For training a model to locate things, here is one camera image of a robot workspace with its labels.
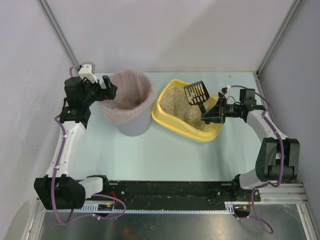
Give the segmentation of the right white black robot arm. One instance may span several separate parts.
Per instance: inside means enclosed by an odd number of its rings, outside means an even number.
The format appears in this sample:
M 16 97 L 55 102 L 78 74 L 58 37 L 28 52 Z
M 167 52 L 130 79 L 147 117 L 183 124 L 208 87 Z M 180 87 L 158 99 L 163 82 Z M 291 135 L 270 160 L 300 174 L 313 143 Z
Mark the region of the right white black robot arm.
M 223 88 L 216 104 L 209 110 L 200 109 L 201 119 L 206 123 L 224 124 L 226 118 L 239 118 L 248 124 L 261 141 L 255 166 L 236 177 L 240 188 L 251 190 L 297 179 L 300 142 L 282 133 L 269 117 L 269 110 L 257 104 L 258 95 L 253 88 L 241 88 L 239 101 L 227 102 L 229 90 Z

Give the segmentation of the black slotted litter scoop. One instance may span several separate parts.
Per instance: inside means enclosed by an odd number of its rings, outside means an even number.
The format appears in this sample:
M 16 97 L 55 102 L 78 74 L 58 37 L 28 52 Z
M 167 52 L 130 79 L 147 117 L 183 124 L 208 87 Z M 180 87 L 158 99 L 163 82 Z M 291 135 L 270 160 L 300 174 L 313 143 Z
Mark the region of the black slotted litter scoop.
M 209 124 L 210 121 L 204 119 L 204 115 L 207 113 L 204 103 L 209 100 L 210 95 L 205 87 L 203 81 L 198 81 L 183 87 L 187 102 L 191 106 L 198 106 L 201 112 L 201 120 L 205 124 Z

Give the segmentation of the grey trash bin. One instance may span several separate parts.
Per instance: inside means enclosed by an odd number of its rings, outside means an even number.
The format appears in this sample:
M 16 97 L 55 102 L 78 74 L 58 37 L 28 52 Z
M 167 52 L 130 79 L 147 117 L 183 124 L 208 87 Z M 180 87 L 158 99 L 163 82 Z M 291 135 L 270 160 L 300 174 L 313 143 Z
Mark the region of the grey trash bin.
M 153 104 L 147 108 L 143 113 L 141 113 L 139 116 L 135 117 L 134 119 L 130 120 L 126 124 L 123 125 L 116 125 L 118 130 L 129 137 L 137 137 L 145 133 L 150 125 L 151 125 L 151 111 Z

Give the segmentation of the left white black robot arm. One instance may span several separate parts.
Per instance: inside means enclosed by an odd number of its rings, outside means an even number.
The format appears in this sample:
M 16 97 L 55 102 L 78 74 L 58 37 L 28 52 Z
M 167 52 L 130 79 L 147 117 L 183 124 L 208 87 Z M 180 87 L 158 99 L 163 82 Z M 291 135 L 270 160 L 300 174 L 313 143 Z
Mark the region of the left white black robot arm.
M 113 100 L 118 90 L 107 75 L 103 82 L 74 76 L 64 82 L 65 98 L 55 121 L 60 127 L 54 156 L 44 177 L 34 181 L 34 189 L 47 210 L 72 210 L 83 207 L 85 200 L 108 188 L 106 175 L 74 177 L 74 164 L 80 141 L 91 116 L 94 102 Z

